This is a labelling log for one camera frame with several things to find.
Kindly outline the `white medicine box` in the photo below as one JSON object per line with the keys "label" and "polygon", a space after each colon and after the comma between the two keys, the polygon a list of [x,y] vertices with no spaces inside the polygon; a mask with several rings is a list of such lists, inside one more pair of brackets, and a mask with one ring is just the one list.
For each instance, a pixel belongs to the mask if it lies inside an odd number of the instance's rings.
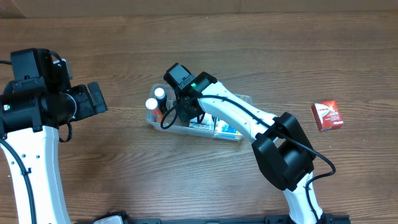
{"label": "white medicine box", "polygon": [[193,118],[189,122],[189,127],[194,129],[201,129],[206,131],[213,131],[215,128],[214,117],[205,113],[196,118]]}

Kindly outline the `black bottle white cap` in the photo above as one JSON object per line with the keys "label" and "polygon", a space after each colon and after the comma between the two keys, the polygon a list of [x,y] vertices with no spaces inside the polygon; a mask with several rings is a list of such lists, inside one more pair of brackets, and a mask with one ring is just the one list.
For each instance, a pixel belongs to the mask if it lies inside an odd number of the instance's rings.
{"label": "black bottle white cap", "polygon": [[154,90],[155,98],[158,102],[160,111],[164,114],[167,112],[167,94],[163,88],[156,88]]}

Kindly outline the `orange bottle white cap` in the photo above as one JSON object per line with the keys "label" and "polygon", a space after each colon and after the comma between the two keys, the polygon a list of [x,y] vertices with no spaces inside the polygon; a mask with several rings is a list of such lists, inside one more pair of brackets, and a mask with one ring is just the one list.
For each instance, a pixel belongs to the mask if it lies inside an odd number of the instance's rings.
{"label": "orange bottle white cap", "polygon": [[159,102],[155,98],[148,98],[146,101],[146,108],[154,115],[155,120],[160,123],[164,118],[164,112],[159,106]]}

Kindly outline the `blue yellow VapoDrops box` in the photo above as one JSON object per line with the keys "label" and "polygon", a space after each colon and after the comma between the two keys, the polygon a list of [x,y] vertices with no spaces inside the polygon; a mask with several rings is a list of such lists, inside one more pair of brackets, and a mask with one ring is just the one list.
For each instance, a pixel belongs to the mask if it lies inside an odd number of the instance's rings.
{"label": "blue yellow VapoDrops box", "polygon": [[229,139],[239,141],[242,138],[242,134],[225,121],[217,118],[215,124],[215,137],[221,139]]}

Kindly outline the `red medicine box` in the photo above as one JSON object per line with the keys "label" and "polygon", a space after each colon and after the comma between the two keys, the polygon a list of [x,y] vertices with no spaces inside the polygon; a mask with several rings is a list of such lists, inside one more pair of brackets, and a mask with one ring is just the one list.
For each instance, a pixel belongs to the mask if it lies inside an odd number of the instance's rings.
{"label": "red medicine box", "polygon": [[344,121],[335,100],[314,103],[311,107],[318,130],[326,131],[344,125]]}

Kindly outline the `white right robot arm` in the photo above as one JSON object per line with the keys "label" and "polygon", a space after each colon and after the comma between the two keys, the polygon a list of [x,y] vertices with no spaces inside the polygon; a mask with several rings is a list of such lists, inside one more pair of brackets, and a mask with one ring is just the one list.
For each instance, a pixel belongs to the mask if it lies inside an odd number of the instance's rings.
{"label": "white right robot arm", "polygon": [[315,151],[297,119],[289,113],[276,116],[255,108],[232,94],[209,73],[194,75],[179,63],[164,80],[174,90],[173,105],[182,121],[207,113],[231,125],[252,146],[262,175],[283,191],[294,223],[324,223],[323,210],[312,187]]}

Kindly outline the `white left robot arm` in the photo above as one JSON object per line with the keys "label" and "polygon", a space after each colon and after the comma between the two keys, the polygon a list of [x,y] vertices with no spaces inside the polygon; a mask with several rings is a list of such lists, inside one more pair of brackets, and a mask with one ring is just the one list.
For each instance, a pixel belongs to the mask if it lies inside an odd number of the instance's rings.
{"label": "white left robot arm", "polygon": [[72,123],[108,107],[98,83],[71,86],[67,61],[48,49],[11,53],[14,79],[1,95],[1,148],[11,171],[19,223],[70,223],[58,145]]}

